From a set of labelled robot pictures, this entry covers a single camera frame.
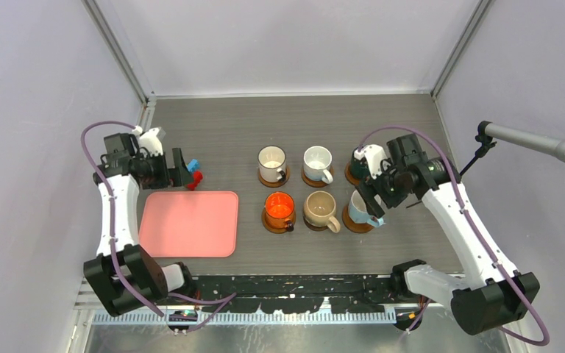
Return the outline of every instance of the coaster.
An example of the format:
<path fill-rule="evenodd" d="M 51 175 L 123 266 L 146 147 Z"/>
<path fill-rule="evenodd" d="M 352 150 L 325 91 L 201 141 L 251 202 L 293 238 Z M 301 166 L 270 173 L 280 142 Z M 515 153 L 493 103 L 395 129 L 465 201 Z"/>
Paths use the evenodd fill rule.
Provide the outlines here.
<path fill-rule="evenodd" d="M 360 183 L 360 179 L 354 178 L 352 173 L 349 172 L 349 162 L 345 166 L 345 179 L 347 179 L 347 181 L 352 183 L 352 185 L 354 185 L 354 186 L 356 186 Z"/>
<path fill-rule="evenodd" d="M 296 223 L 296 213 L 294 213 L 291 216 L 291 221 L 294 223 Z M 267 221 L 265 220 L 265 208 L 263 208 L 263 212 L 261 213 L 261 222 L 263 223 L 263 226 L 265 227 L 265 229 L 267 229 L 268 231 L 274 233 L 274 234 L 282 234 L 282 233 L 286 233 L 287 229 L 284 228 L 274 228 L 272 226 L 270 226 L 269 224 L 267 224 Z"/>
<path fill-rule="evenodd" d="M 281 180 L 279 182 L 267 182 L 265 179 L 263 179 L 259 170 L 257 170 L 257 174 L 259 176 L 259 181 L 261 182 L 261 184 L 265 185 L 268 188 L 278 188 L 280 186 L 283 186 L 289 180 L 289 166 L 288 165 L 287 165 L 287 170 L 285 171 L 285 173 L 287 174 L 287 178 L 285 180 Z"/>
<path fill-rule="evenodd" d="M 330 166 L 330 173 L 332 175 L 335 175 L 335 169 Z M 304 182 L 308 185 L 308 186 L 312 186 L 314 188 L 323 188 L 324 186 L 328 185 L 328 183 L 326 182 L 322 182 L 321 180 L 319 180 L 318 182 L 316 182 L 315 180 L 311 180 L 308 179 L 308 177 L 306 176 L 306 174 L 304 174 L 304 168 L 302 168 L 302 180 L 304 180 Z"/>
<path fill-rule="evenodd" d="M 345 205 L 345 207 L 343 208 L 343 214 L 341 215 L 341 218 L 343 219 L 343 224 L 345 224 L 345 227 L 347 229 L 353 231 L 354 233 L 367 233 L 370 230 L 374 229 L 374 227 L 372 227 L 367 223 L 365 224 L 354 223 L 354 221 L 349 217 L 349 214 L 347 213 L 348 206 L 349 203 Z"/>
<path fill-rule="evenodd" d="M 322 232 L 322 231 L 328 229 L 328 226 L 317 227 L 317 226 L 312 225 L 309 221 L 307 221 L 306 217 L 302 217 L 302 219 L 304 219 L 304 224 L 306 224 L 306 227 L 310 230 L 315 231 L 315 232 Z"/>

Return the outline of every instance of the dark green mug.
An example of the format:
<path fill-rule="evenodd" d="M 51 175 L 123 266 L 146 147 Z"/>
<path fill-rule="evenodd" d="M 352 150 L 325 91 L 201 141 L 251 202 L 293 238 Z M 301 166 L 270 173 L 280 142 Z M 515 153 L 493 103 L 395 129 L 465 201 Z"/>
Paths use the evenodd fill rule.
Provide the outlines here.
<path fill-rule="evenodd" d="M 367 162 L 357 160 L 354 158 L 354 151 L 352 150 L 352 159 L 349 161 L 349 173 L 359 180 L 365 179 L 369 175 L 369 168 L 367 168 Z"/>

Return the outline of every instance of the white panel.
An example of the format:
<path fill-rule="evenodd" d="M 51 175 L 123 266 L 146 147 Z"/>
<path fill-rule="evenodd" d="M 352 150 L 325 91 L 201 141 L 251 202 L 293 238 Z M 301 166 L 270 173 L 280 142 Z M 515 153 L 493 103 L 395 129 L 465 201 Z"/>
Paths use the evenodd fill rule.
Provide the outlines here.
<path fill-rule="evenodd" d="M 565 1 L 496 1 L 439 107 L 460 165 L 482 120 L 565 138 Z M 464 183 L 497 244 L 541 283 L 534 306 L 551 333 L 541 352 L 565 352 L 565 165 L 499 142 Z"/>
<path fill-rule="evenodd" d="M 80 1 L 0 1 L 0 352 L 62 352 L 101 200 L 79 146 L 139 101 Z M 93 153 L 101 132 L 90 133 Z"/>
<path fill-rule="evenodd" d="M 427 91 L 477 3 L 110 1 L 162 96 Z"/>

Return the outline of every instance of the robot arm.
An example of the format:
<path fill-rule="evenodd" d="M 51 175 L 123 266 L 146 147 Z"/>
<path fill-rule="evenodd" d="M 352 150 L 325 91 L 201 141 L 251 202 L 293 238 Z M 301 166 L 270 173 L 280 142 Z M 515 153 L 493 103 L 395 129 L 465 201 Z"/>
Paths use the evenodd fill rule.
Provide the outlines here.
<path fill-rule="evenodd" d="M 161 144 L 163 136 L 160 128 L 142 134 L 139 127 L 131 134 L 107 136 L 107 153 L 99 165 L 113 191 L 116 255 L 121 269 L 129 283 L 152 302 L 179 288 L 186 295 L 193 290 L 191 275 L 182 263 L 160 267 L 139 245 L 136 209 L 140 188 L 167 188 L 193 182 L 180 149 L 172 150 L 175 166 L 168 168 Z M 102 197 L 102 235 L 96 258 L 84 263 L 84 275 L 107 312 L 117 316 L 142 304 L 116 278 L 110 258 L 110 195 L 98 175 L 93 178 Z"/>
<path fill-rule="evenodd" d="M 452 277 L 433 269 L 424 261 L 414 260 L 393 267 L 391 289 L 399 296 L 422 295 L 438 302 L 453 312 L 460 327 L 470 335 L 523 318 L 527 309 L 497 270 L 496 264 L 493 264 L 461 214 L 446 172 L 446 168 L 453 167 L 445 166 L 440 159 L 429 160 L 415 135 L 389 141 L 387 146 L 391 158 L 385 158 L 380 163 L 369 162 L 372 155 L 382 155 L 376 153 L 377 145 L 373 146 L 371 152 L 366 147 L 359 151 L 358 156 L 354 156 L 367 167 L 367 177 L 357 186 L 367 203 L 367 210 L 372 215 L 382 217 L 384 211 L 375 202 L 375 195 L 380 196 L 387 208 L 392 208 L 414 193 L 437 219 L 465 273 L 464 279 Z M 460 180 L 457 183 L 465 208 L 483 238 L 496 252 L 498 262 L 509 274 L 514 274 L 512 279 L 532 301 L 540 288 L 538 280 L 532 273 L 518 272 L 483 226 L 466 195 L 464 185 Z"/>

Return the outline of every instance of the light blue mug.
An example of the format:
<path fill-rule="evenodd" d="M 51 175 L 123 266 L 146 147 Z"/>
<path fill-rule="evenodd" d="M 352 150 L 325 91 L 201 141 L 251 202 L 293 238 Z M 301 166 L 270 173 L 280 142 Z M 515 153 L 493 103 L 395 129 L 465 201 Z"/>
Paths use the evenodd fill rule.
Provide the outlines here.
<path fill-rule="evenodd" d="M 376 195 L 375 200 L 380 206 L 382 206 L 382 200 L 378 195 Z M 354 190 L 352 197 L 349 200 L 349 206 L 347 207 L 347 214 L 352 222 L 356 224 L 369 224 L 372 227 L 378 228 L 384 225 L 384 217 L 375 218 L 374 216 L 367 213 L 367 206 L 365 201 L 360 197 L 357 190 Z"/>

